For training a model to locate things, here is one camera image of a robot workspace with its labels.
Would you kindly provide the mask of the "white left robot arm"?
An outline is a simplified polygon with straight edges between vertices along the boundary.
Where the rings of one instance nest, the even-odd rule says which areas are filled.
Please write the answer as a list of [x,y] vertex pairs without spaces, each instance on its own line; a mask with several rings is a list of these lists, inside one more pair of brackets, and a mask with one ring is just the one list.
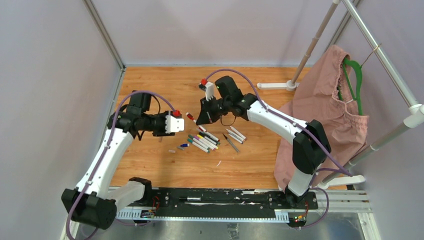
[[73,189],[61,196],[68,213],[66,232],[71,222],[108,229],[119,211],[137,202],[149,206],[153,201],[150,180],[132,177],[113,191],[109,187],[116,169],[131,143],[144,132],[155,137],[174,136],[184,130],[179,110],[163,96],[148,90],[134,90],[118,104],[106,125],[102,144],[85,175]]

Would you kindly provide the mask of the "houndstooth patterned pen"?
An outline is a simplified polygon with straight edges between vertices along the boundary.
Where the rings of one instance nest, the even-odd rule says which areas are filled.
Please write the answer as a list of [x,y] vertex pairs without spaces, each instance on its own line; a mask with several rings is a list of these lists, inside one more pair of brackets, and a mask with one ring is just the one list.
[[239,153],[240,150],[235,146],[235,144],[223,133],[223,137],[226,139],[226,141],[229,143],[229,145],[237,152]]

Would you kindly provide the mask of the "brown capped white marker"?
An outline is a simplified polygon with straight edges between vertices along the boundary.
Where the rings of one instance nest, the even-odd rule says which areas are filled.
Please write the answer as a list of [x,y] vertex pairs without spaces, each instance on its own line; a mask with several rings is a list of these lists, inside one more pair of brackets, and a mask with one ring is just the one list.
[[246,137],[241,132],[239,132],[235,127],[230,126],[230,128],[233,132],[235,132],[238,136],[240,136],[243,139],[243,141],[246,140]]

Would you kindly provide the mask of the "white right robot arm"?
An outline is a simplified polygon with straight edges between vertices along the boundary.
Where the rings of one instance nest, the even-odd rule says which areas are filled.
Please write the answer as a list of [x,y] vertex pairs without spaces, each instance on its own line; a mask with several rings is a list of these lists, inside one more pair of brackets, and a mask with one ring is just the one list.
[[294,174],[284,189],[284,195],[290,208],[301,207],[314,174],[331,153],[323,125],[317,120],[307,122],[286,115],[255,94],[243,94],[230,76],[221,77],[214,83],[203,79],[198,87],[205,96],[200,100],[197,125],[215,123],[222,116],[232,113],[236,118],[271,130],[291,144]]

